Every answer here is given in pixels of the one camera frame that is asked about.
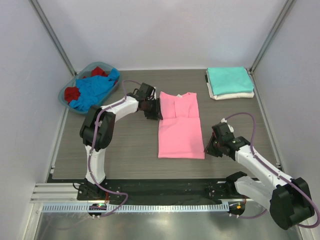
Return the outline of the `pink t shirt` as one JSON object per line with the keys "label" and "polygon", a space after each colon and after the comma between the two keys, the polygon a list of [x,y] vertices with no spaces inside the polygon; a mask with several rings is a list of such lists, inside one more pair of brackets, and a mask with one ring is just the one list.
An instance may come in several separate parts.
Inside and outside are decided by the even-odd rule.
{"label": "pink t shirt", "polygon": [[197,94],[170,95],[161,92],[158,126],[158,158],[205,158]]}

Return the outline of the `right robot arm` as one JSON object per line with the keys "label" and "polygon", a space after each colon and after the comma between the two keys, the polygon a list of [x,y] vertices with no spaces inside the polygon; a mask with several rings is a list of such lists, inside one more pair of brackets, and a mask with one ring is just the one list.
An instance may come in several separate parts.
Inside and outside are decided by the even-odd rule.
{"label": "right robot arm", "polygon": [[242,171],[229,175],[225,179],[227,191],[256,201],[283,230],[315,215],[308,183],[273,166],[248,140],[242,136],[235,137],[233,128],[226,122],[212,126],[205,153],[213,157],[227,156],[254,174],[258,180]]}

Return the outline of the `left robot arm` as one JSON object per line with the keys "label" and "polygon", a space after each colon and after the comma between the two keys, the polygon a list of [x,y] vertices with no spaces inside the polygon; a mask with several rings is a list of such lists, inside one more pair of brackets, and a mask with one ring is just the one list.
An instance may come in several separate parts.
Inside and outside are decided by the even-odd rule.
{"label": "left robot arm", "polygon": [[106,182],[105,155],[118,120],[138,111],[149,120],[163,118],[156,90],[141,83],[139,88],[114,103],[90,107],[79,132],[86,150],[87,170],[83,183],[77,188],[78,200],[101,200],[110,192],[102,186]]}

